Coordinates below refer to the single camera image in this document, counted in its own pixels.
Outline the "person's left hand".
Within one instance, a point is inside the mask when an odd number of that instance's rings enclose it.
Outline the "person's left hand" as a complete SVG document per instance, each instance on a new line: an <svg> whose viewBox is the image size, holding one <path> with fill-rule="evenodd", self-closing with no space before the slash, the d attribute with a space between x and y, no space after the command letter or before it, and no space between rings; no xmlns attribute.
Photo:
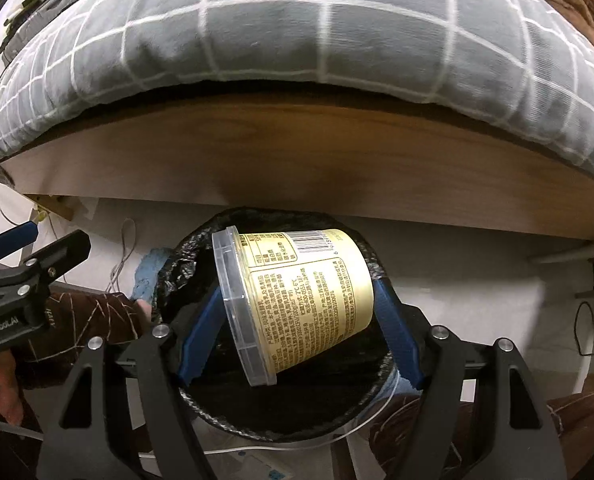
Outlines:
<svg viewBox="0 0 594 480"><path fill-rule="evenodd" d="M24 420L24 406L16 378L16 362L12 352L0 352L0 417L19 427Z"/></svg>

